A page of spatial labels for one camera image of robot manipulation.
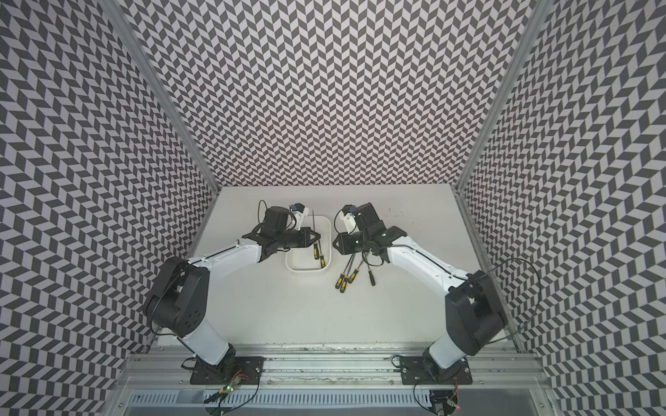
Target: black and white patterned backdrop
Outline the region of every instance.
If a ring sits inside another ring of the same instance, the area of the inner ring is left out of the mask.
[[[464,191],[568,415],[666,415],[665,14],[557,2]]]
[[[213,191],[93,1],[3,0],[0,35],[0,413],[94,412]]]
[[[455,182],[533,0],[120,0],[224,186]]]

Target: yellow-handled screwdriver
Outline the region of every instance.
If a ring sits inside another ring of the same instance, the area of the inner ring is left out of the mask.
[[[312,231],[317,232],[317,230],[314,227],[314,210],[312,210]],[[319,241],[315,241],[314,244],[314,259],[319,260],[320,257],[320,251],[319,251]]]
[[[340,289],[340,286],[342,286],[342,282],[347,278],[344,273],[340,273],[340,278],[338,279],[338,282],[335,283],[335,288]]]
[[[350,263],[351,261],[352,261],[352,258],[349,258],[349,260],[347,260],[347,265],[344,266],[344,270],[342,270],[342,273],[340,273],[340,278],[339,278],[338,281],[335,283],[335,288],[336,288],[336,289],[340,289],[340,288],[342,287],[342,282],[344,282],[344,280],[347,278],[347,274],[346,274],[346,273],[347,273],[347,269],[349,268],[349,263]]]
[[[354,263],[354,257],[356,257],[356,253],[352,254],[352,257],[349,259],[349,262],[347,263],[347,267],[345,267],[345,271],[347,274],[351,274],[352,272],[352,264]],[[344,279],[342,280],[342,286],[340,286],[340,293],[343,294],[344,291],[347,289],[347,283],[349,282],[349,278],[345,275]]]
[[[363,264],[363,259],[361,259],[361,262],[358,264],[358,267],[354,269],[354,273],[352,273],[352,275],[349,276],[349,284],[354,283],[354,279],[356,279],[356,274],[358,274],[358,270],[361,268],[362,264]]]

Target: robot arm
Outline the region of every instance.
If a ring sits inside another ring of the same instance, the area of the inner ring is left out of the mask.
[[[220,364],[225,355],[233,356],[233,349],[206,315],[209,279],[225,279],[281,248],[315,243],[320,235],[300,227],[307,212],[301,204],[289,210],[270,207],[264,221],[235,244],[206,256],[167,260],[144,304],[149,321],[171,329],[210,365]],[[341,254],[373,253],[417,277],[444,302],[447,331],[424,352],[424,365],[433,380],[445,381],[450,366],[475,355],[506,325],[499,295],[487,274],[457,269],[419,247],[405,231],[395,226],[387,229],[371,204],[345,206],[341,216],[348,231],[333,243]],[[289,217],[292,228],[288,228]]]
[[[169,328],[203,361],[218,365],[229,344],[206,314],[209,280],[223,280],[236,270],[262,262],[279,249],[309,247],[320,235],[300,224],[308,214],[302,204],[272,206],[264,221],[229,247],[205,256],[171,258],[160,268],[143,311],[150,323]],[[293,227],[288,228],[291,217]]]
[[[347,205],[340,217],[347,232],[340,233],[333,246],[341,254],[373,253],[417,277],[444,302],[446,333],[424,352],[433,380],[449,378],[449,367],[475,355],[506,325],[499,294],[487,274],[457,269],[419,247],[405,231],[387,229],[372,204]]]

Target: white container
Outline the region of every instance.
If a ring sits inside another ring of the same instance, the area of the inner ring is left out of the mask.
[[[314,247],[305,247],[305,248],[293,248],[289,250],[284,257],[284,263],[287,268],[294,273],[316,273],[323,272],[328,268],[328,265],[331,263],[331,253],[333,249],[331,241],[331,221],[328,218],[321,215],[314,216],[314,229],[319,234],[321,234],[321,239],[319,240],[320,250],[324,253],[324,261],[326,266],[322,268],[320,260],[314,259]],[[303,223],[301,227],[310,227],[312,228],[312,216],[308,215],[307,218],[303,218]]]

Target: aluminum frame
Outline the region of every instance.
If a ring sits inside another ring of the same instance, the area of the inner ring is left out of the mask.
[[[391,364],[390,357],[421,355],[428,346],[429,343],[363,343],[235,345],[235,348],[237,356],[266,358],[260,390],[387,389],[399,392],[411,387],[402,385],[400,372]],[[131,406],[135,391],[203,392],[221,387],[190,385],[190,372],[180,367],[188,357],[192,357],[192,353],[183,346],[158,347],[148,354],[130,355],[101,414],[122,415]],[[527,389],[539,416],[560,414],[536,354],[516,352],[511,342],[504,341],[486,346],[468,360],[474,382],[460,389]],[[442,388],[428,383],[419,386],[424,391]]]

